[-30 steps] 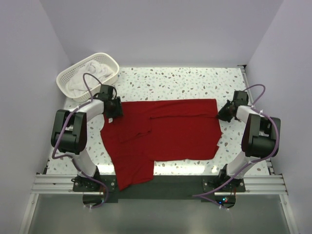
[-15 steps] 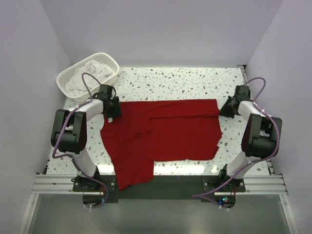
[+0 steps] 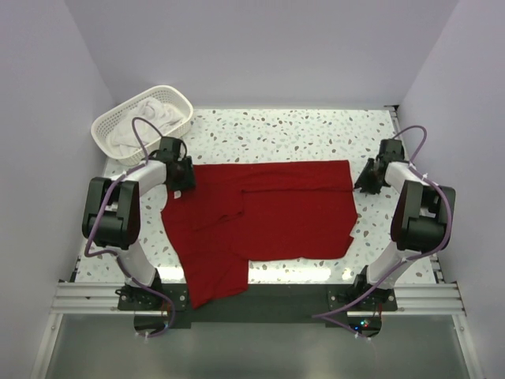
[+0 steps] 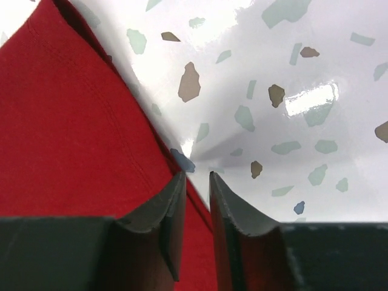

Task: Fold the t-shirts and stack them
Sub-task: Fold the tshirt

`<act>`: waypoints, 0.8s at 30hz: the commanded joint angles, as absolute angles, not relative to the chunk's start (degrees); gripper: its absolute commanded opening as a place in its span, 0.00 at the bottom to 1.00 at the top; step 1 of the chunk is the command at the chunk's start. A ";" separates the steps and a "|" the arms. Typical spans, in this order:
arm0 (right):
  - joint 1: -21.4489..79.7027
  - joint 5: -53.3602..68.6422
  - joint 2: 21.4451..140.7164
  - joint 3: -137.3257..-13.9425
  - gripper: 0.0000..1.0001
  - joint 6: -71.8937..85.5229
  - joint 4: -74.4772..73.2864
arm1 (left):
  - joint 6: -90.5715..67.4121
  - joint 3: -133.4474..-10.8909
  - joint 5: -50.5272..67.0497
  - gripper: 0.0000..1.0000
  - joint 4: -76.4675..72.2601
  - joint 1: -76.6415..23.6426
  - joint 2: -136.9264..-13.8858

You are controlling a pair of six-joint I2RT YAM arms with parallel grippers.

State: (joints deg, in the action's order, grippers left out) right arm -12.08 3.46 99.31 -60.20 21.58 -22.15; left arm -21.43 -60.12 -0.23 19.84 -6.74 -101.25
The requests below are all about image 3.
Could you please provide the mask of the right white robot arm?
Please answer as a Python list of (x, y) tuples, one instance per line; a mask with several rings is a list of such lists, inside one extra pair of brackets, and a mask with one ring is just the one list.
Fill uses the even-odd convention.
[(416, 260), (445, 249), (450, 240), (455, 190), (420, 174), (405, 159), (399, 140), (380, 142), (378, 155), (368, 159), (354, 188), (378, 194), (385, 186), (399, 193), (391, 221), (391, 241), (356, 277), (353, 289), (360, 295), (371, 288), (378, 293), (392, 290)]

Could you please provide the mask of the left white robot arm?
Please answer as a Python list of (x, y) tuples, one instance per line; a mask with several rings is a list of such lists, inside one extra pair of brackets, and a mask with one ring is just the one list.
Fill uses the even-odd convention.
[(159, 278), (139, 235), (140, 199), (161, 185), (174, 191), (196, 186), (192, 157), (181, 139), (163, 137), (159, 148), (137, 166), (116, 177), (95, 177), (89, 183), (82, 221), (87, 239), (84, 255), (110, 254), (131, 287), (153, 287)]

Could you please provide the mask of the red t shirt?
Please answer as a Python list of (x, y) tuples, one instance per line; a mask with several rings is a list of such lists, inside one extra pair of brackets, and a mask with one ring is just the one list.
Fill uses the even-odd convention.
[(161, 212), (193, 308), (246, 291), (249, 264), (334, 260), (357, 222), (346, 160), (208, 164)]

